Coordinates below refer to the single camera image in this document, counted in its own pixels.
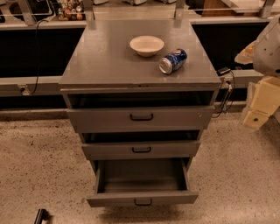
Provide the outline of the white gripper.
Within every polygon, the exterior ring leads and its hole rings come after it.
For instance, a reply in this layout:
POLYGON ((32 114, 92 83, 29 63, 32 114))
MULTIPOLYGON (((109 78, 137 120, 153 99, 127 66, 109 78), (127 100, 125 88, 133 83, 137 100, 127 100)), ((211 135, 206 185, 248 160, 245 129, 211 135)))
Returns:
POLYGON ((248 107, 241 114, 241 124, 259 130, 280 107, 280 79, 265 76, 248 86, 248 107))

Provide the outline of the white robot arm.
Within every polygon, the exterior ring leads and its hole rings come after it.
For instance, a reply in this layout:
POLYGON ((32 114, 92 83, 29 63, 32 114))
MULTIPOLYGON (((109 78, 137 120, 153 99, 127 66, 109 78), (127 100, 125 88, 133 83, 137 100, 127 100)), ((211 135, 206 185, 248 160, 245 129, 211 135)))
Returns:
POLYGON ((280 16, 274 16, 234 61, 243 65, 252 63, 263 75, 256 84, 249 84, 241 119, 246 128, 259 130, 280 107, 280 16))

